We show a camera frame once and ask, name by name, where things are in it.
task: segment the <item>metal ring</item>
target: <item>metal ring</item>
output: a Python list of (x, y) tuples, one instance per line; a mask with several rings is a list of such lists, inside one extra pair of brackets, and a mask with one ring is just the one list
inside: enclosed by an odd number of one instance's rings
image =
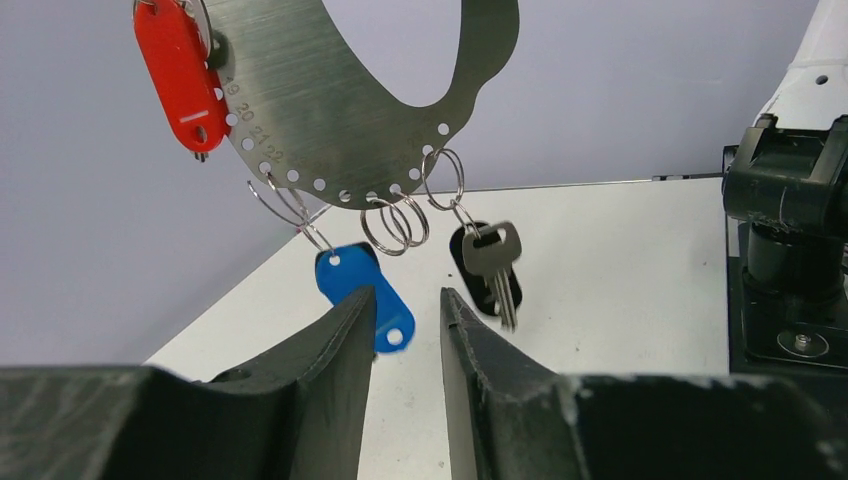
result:
[(140, 3), (143, 3), (143, 4), (147, 5), (148, 7), (153, 7), (154, 13), (156, 12), (156, 9), (158, 8), (156, 6), (156, 2), (154, 2), (153, 0), (133, 0), (133, 18), (135, 18), (135, 12), (138, 11), (138, 4), (140, 4)]
[[(392, 193), (400, 196), (401, 200), (405, 204), (409, 205), (409, 208), (411, 208), (412, 211), (415, 212), (415, 216), (417, 216), (418, 220), (421, 222), (421, 230), (422, 230), (421, 240), (419, 240), (419, 241), (412, 240), (412, 232), (410, 232), (409, 246), (410, 247), (420, 247), (421, 245), (424, 245), (424, 242), (426, 242), (427, 239), (430, 238), (430, 222), (427, 220), (427, 215), (424, 214), (424, 210), (421, 208), (420, 205), (418, 205), (418, 202), (416, 202), (414, 199), (412, 199), (412, 197), (410, 197), (409, 195), (407, 195), (403, 192), (392, 192)], [(392, 210), (392, 209), (389, 209), (389, 216), (392, 217), (392, 222), (394, 222), (395, 226), (397, 226), (398, 225), (398, 219), (395, 218), (395, 211)], [(386, 228), (386, 231), (389, 232), (389, 235), (391, 235), (392, 238), (395, 239), (395, 241), (397, 241), (398, 243), (404, 243), (404, 240), (401, 237), (397, 236), (395, 234), (394, 230), (392, 230), (389, 227), (389, 223), (386, 221), (385, 210), (383, 210), (382, 208), (380, 209), (380, 221), (383, 222), (383, 226)]]
[[(385, 253), (386, 255), (392, 256), (392, 257), (398, 257), (398, 256), (406, 253), (406, 251), (409, 250), (409, 246), (411, 245), (411, 237), (412, 237), (412, 225), (409, 224), (409, 220), (406, 218), (406, 215), (404, 215), (404, 213), (402, 211), (400, 211), (400, 209), (397, 207), (397, 205), (394, 205), (390, 202), (387, 202), (386, 200), (383, 200), (382, 198), (372, 198), (372, 199), (369, 200), (369, 202), (376, 204), (376, 205), (382, 205), (384, 207), (389, 207), (389, 209), (392, 212), (392, 215), (391, 215), (392, 222), (397, 227), (398, 231), (400, 232), (401, 237), (403, 237), (402, 240), (400, 241), (403, 248), (401, 248), (399, 250), (392, 250), (391, 248), (385, 246), (383, 243), (381, 243), (379, 240), (377, 240), (374, 237), (374, 234), (371, 232), (371, 227), (368, 226), (368, 220), (366, 219), (366, 213), (368, 212), (368, 210), (362, 210), (362, 211), (359, 212), (359, 223), (362, 224), (362, 231), (365, 233), (365, 236), (368, 237), (368, 241), (371, 242), (371, 244), (374, 245), (374, 247), (376, 247), (377, 250)], [(398, 216), (400, 217), (401, 220), (403, 220), (403, 225), (401, 225), (400, 221), (398, 220)]]
[[(458, 203), (454, 200), (451, 200), (451, 206), (451, 210), (453, 210), (453, 214), (456, 216), (456, 219), (459, 220), (459, 223), (461, 223), (462, 226), (464, 226), (465, 228), (471, 227), (470, 230), (474, 232), (474, 235), (477, 238), (481, 238), (483, 235), (480, 234), (480, 229), (477, 228), (477, 223), (474, 221), (474, 218), (471, 217), (471, 214), (468, 213), (468, 210), (466, 210), (461, 203)], [(465, 218), (468, 219), (467, 222), (463, 220), (462, 216), (459, 214), (460, 210), (463, 214), (465, 214)]]
[(197, 26), (200, 43), (203, 44), (203, 48), (206, 51), (206, 59), (208, 60), (212, 55), (212, 22), (209, 20), (209, 12), (206, 11), (206, 4), (203, 0), (183, 0), (182, 5), (183, 10), (191, 10), (190, 16)]
[[(448, 160), (451, 161), (453, 169), (456, 172), (456, 196), (453, 200), (451, 200), (450, 205), (447, 207), (437, 202), (433, 197), (433, 193), (430, 191), (430, 186), (427, 185), (427, 176), (425, 174), (427, 171), (427, 159), (432, 157), (433, 160), (436, 161), (442, 154), (448, 157)], [(453, 210), (454, 205), (459, 205), (459, 202), (462, 200), (462, 195), (465, 193), (465, 170), (462, 168), (462, 160), (459, 159), (459, 155), (457, 155), (456, 152), (449, 148), (440, 148), (424, 155), (424, 158), (421, 160), (421, 178), (424, 179), (424, 190), (427, 192), (427, 196), (429, 197), (427, 202), (429, 202), (433, 208), (447, 212), (448, 210)]]
[(250, 189), (251, 193), (253, 193), (253, 196), (256, 197), (256, 199), (259, 200), (262, 205), (264, 205), (265, 208), (268, 209), (268, 211), (273, 213), (274, 216), (288, 223), (289, 225), (297, 228), (298, 232), (303, 233), (303, 236), (306, 237), (306, 239), (309, 240), (309, 243), (314, 245), (315, 248), (322, 252), (324, 250), (329, 250), (330, 252), (332, 252), (333, 255), (335, 255), (336, 249), (335, 247), (333, 247), (333, 244), (330, 243), (329, 240), (327, 240), (327, 237), (325, 237), (324, 234), (321, 233), (321, 231), (318, 230), (317, 227), (315, 227), (315, 225), (312, 225), (312, 219), (311, 215), (309, 214), (309, 209), (306, 207), (306, 203), (303, 201), (303, 197), (300, 196), (300, 193), (298, 193), (297, 190), (293, 188), (286, 189), (288, 190), (292, 198), (294, 198), (295, 202), (297, 202), (298, 208), (295, 209), (292, 204), (289, 203), (288, 200), (286, 200), (286, 197), (283, 196), (282, 192), (280, 192), (280, 188), (277, 186), (274, 180), (274, 176), (271, 175), (271, 172), (266, 173), (265, 178), (268, 181), (268, 186), (271, 187), (271, 190), (274, 191), (274, 193), (277, 195), (277, 198), (279, 198), (280, 201), (283, 202), (283, 205), (285, 205), (286, 208), (288, 208), (289, 211), (292, 212), (296, 217), (300, 218), (300, 223), (289, 220), (283, 214), (278, 212), (277, 209), (272, 207), (268, 202), (265, 201), (264, 198), (262, 198), (261, 195), (259, 195), (259, 192), (257, 192), (256, 189), (253, 188), (253, 183), (248, 180), (247, 187)]

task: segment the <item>curved metal bracket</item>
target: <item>curved metal bracket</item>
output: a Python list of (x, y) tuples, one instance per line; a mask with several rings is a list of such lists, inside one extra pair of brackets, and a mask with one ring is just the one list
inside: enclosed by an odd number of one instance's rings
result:
[(270, 168), (283, 188), (357, 210), (375, 208), (369, 192), (394, 202), (401, 197), (393, 184), (404, 192), (420, 186), (422, 149), (443, 147), (465, 126), (518, 39), (517, 0), (463, 0), (450, 88), (429, 107), (411, 107), (359, 61), (321, 0), (206, 6), (226, 44), (218, 74), (236, 122), (230, 140), (244, 162), (260, 180)]

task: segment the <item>key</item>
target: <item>key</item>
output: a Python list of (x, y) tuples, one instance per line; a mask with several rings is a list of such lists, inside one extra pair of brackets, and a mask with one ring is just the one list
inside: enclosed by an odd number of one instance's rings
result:
[[(498, 234), (500, 241), (490, 245), (479, 245), (480, 237), (492, 233)], [(462, 256), (465, 268), (469, 273), (486, 279), (486, 284), (495, 294), (500, 307), (501, 326), (509, 331), (515, 331), (515, 303), (509, 285), (509, 274), (512, 264), (521, 256), (521, 238), (515, 225), (511, 222), (501, 222), (495, 225), (470, 230), (462, 238)]]
[(405, 350), (415, 335), (415, 317), (380, 271), (377, 255), (367, 243), (357, 243), (319, 253), (315, 259), (318, 290), (333, 305), (354, 290), (373, 285), (377, 295), (377, 332), (374, 351)]
[[(478, 229), (489, 226), (489, 224), (485, 222), (474, 222), (474, 225)], [(469, 295), (471, 295), (471, 301), (474, 302), (474, 306), (477, 307), (483, 315), (498, 317), (499, 312), (495, 310), (497, 302), (495, 298), (494, 285), (486, 285), (485, 278), (479, 275), (473, 275), (465, 268), (465, 259), (462, 256), (462, 238), (465, 236), (468, 228), (470, 228), (470, 224), (468, 226), (459, 227), (453, 235), (451, 235), (449, 244), (451, 257), (453, 257), (456, 269), (462, 277), (462, 282), (468, 289)], [(479, 248), (500, 243), (500, 241), (501, 237), (498, 235), (498, 232), (495, 231), (488, 235), (481, 236), (479, 240), (474, 241), (474, 245)], [(524, 293), (521, 291), (521, 285), (518, 282), (518, 276), (515, 273), (515, 269), (512, 269), (509, 273), (509, 293), (512, 297), (513, 305), (515, 305), (515, 308), (518, 309), (524, 299)]]

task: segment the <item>blue key tag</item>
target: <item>blue key tag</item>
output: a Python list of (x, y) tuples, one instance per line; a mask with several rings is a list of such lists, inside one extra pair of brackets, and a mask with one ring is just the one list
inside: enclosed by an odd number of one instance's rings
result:
[(315, 259), (318, 290), (333, 305), (338, 305), (354, 290), (373, 285), (377, 295), (377, 335), (374, 351), (392, 353), (405, 350), (415, 334), (415, 317), (389, 284), (377, 255), (367, 243), (357, 243), (324, 251)]

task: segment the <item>white table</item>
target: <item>white table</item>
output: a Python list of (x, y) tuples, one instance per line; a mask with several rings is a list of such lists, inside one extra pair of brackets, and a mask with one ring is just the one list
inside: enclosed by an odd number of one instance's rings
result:
[[(448, 251), (459, 223), (416, 198), (430, 219), (429, 242), (380, 257), (417, 332), (405, 353), (374, 364), (365, 480), (450, 478), (439, 289), (467, 293)], [(719, 179), (474, 192), (463, 205), (478, 220), (510, 219), (521, 233), (515, 270), (524, 302), (517, 332), (503, 335), (540, 363), (578, 373), (727, 373)], [(364, 239), (357, 212), (333, 208), (315, 224), (336, 245)], [(304, 328), (330, 308), (314, 283), (315, 253), (299, 235), (149, 363), (209, 380)]]

